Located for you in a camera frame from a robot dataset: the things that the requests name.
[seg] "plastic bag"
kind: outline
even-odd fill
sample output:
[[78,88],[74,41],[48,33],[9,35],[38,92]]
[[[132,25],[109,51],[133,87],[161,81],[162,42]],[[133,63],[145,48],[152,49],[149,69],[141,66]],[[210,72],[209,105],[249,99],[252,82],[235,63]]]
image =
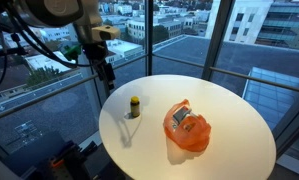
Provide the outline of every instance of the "plastic bag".
[[209,144],[211,126],[202,115],[192,113],[187,99],[167,112],[163,126],[167,137],[182,149],[201,152]]

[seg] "cable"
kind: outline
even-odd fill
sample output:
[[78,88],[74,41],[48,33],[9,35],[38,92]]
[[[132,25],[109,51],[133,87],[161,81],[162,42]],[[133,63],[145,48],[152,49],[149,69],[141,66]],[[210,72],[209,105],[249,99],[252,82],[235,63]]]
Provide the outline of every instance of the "cable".
[[7,53],[6,53],[6,44],[5,44],[5,41],[4,41],[4,38],[3,38],[3,33],[1,31],[1,27],[0,27],[0,39],[2,41],[2,46],[3,46],[3,49],[4,49],[4,66],[3,66],[3,71],[2,71],[2,75],[0,77],[0,85],[3,81],[3,79],[5,78],[6,76],[6,72],[7,72],[7,62],[8,62],[8,57],[7,57]]
[[[7,4],[7,9],[8,11],[11,13],[11,15],[13,17],[15,17],[17,19],[17,21],[19,22],[19,24],[21,25],[21,27],[38,43],[38,45],[44,50],[46,51],[46,53],[48,55],[46,55],[46,53],[43,53],[43,55],[49,57],[50,59],[53,59],[65,66],[69,66],[72,67],[73,64],[65,62],[63,60],[61,60],[58,56],[56,56],[45,44],[43,44],[39,38],[37,38],[37,36],[35,36],[35,34],[30,30],[30,28],[27,26],[27,24],[23,21],[23,19],[19,16],[19,14],[14,10],[14,8]],[[80,66],[80,67],[90,67],[90,64],[78,64],[78,62],[76,61],[76,66]]]

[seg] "orange bag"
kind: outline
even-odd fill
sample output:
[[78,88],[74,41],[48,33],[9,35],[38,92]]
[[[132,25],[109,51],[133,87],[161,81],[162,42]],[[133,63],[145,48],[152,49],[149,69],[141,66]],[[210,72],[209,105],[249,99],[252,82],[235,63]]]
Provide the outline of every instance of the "orange bag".
[[200,114],[191,112],[187,99],[167,112],[163,126],[167,137],[182,149],[200,152],[209,144],[211,126]]

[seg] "yellow cap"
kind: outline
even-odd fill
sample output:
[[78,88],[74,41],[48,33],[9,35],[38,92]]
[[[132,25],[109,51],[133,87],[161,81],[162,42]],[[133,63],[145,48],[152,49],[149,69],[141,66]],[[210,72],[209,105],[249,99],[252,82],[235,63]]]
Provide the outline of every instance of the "yellow cap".
[[139,102],[139,98],[137,96],[132,96],[131,97],[131,102],[132,103],[138,103]]

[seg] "table top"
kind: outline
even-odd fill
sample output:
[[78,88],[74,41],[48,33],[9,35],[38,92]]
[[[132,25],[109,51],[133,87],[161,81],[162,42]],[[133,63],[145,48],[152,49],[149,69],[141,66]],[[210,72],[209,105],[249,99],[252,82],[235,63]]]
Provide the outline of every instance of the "table top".
[[[129,119],[132,96],[140,99],[141,115]],[[164,133],[167,111],[183,99],[211,125],[204,152],[182,150]],[[276,160],[272,133],[251,105],[186,76],[149,76],[121,86],[101,110],[99,131],[110,157],[134,179],[267,179]]]

